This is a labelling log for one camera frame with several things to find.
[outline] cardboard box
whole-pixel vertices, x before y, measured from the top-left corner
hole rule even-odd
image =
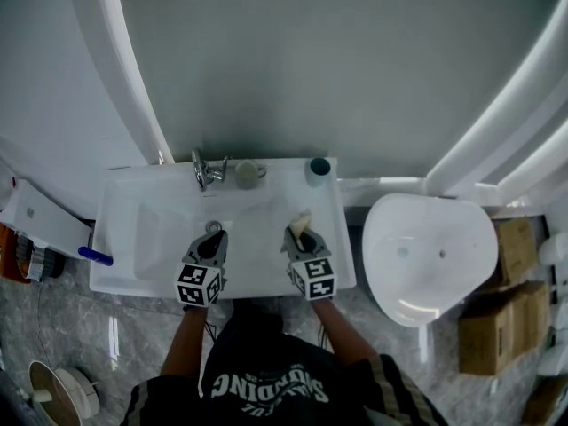
[[[556,411],[558,400],[564,395],[567,387],[566,375],[544,379],[527,401],[521,423],[545,426]]]
[[[544,282],[481,296],[460,317],[460,372],[495,375],[536,347],[548,332],[549,298]]]
[[[496,291],[526,281],[538,263],[533,229],[526,217],[511,219],[495,226],[499,243],[499,263],[479,290]]]

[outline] person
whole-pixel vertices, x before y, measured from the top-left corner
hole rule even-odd
[[[208,310],[191,308],[160,376],[132,391],[122,426],[446,425],[392,357],[378,354],[330,299],[312,301],[334,353],[282,333],[280,316],[233,301],[198,385]]]

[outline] drain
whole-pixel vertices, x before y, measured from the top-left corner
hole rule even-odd
[[[397,254],[398,254],[398,257],[400,257],[402,259],[408,257],[408,248],[404,248],[404,247],[398,248]]]
[[[215,233],[223,230],[223,226],[218,221],[209,221],[205,224],[205,232]]]

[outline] fiducial marker cube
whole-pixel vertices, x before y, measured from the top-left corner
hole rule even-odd
[[[303,260],[290,264],[290,278],[307,300],[328,298],[337,293],[337,275],[332,257]]]
[[[221,291],[221,270],[203,265],[179,264],[174,284],[180,303],[206,308]]]

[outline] blue toothbrush handle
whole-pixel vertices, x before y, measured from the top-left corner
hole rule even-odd
[[[95,251],[94,249],[87,248],[86,246],[81,246],[79,248],[79,255],[106,266],[111,266],[114,262],[114,259],[111,256],[107,256],[102,252]]]

